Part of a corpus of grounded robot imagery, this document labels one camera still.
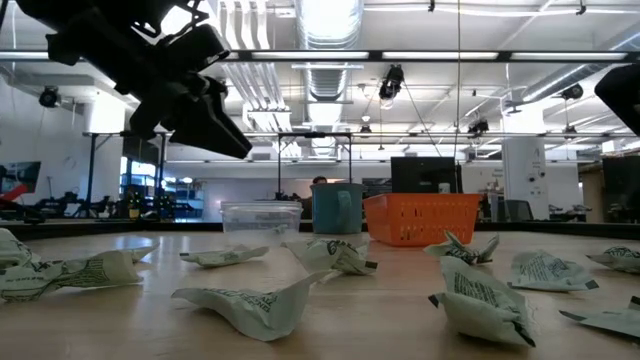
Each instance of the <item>orange plastic basket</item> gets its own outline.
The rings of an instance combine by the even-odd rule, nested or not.
[[[468,244],[480,194],[383,194],[364,200],[369,235],[393,246],[426,246],[445,241],[444,231]]]

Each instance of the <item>table surface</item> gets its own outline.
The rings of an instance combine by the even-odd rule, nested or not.
[[[476,233],[481,247],[492,233]],[[372,276],[341,276],[311,289],[302,320],[283,339],[264,343],[238,333],[221,316],[181,299],[181,287],[252,288],[287,286],[306,275],[275,239],[241,241],[221,233],[109,234],[29,241],[45,260],[97,252],[160,247],[136,265],[139,285],[103,289],[60,289],[37,302],[0,304],[0,358],[7,359],[640,359],[633,338],[580,326],[559,309],[623,308],[640,296],[640,276],[610,271],[584,254],[639,242],[533,233],[501,233],[494,262],[479,266],[509,280],[512,257],[544,249],[586,267],[599,289],[573,293],[521,291],[528,300],[537,348],[491,343],[456,334],[442,309],[427,296],[444,289],[436,258],[419,248],[372,242]],[[301,239],[313,234],[300,234]],[[239,242],[273,246],[263,258],[205,270],[182,262],[186,251],[222,249]]]

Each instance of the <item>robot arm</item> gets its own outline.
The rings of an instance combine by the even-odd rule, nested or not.
[[[171,142],[244,158],[251,144],[224,111],[227,88],[199,72],[229,51],[217,31],[200,24],[201,0],[17,0],[22,11],[56,30],[47,35],[49,58],[73,66],[82,57],[140,100],[131,129],[143,139],[161,124]],[[160,23],[178,6],[192,21],[155,45]]]

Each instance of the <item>white column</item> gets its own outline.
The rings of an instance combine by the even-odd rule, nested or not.
[[[537,104],[522,107],[521,113],[503,119],[505,132],[543,133],[543,109]],[[502,144],[505,198],[529,202],[533,218],[549,218],[549,195],[543,138],[508,138]]]
[[[85,105],[84,116],[88,132],[120,132],[124,130],[125,105],[113,96],[101,93],[93,103]],[[120,188],[122,138],[113,136],[107,140],[106,137],[98,137],[96,144],[100,147],[95,154],[91,201],[101,200],[103,196],[111,196],[115,200]],[[89,149],[85,157],[88,174]],[[80,194],[86,196],[87,183],[83,183]]]

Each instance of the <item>person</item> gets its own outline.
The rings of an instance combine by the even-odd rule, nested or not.
[[[327,184],[327,183],[328,183],[328,181],[327,181],[326,177],[324,177],[324,176],[316,176],[311,181],[311,186],[313,187],[313,185]],[[312,198],[313,198],[313,196],[302,200],[302,218],[303,219],[311,219],[311,217],[312,217],[311,216],[311,214],[313,213]]]

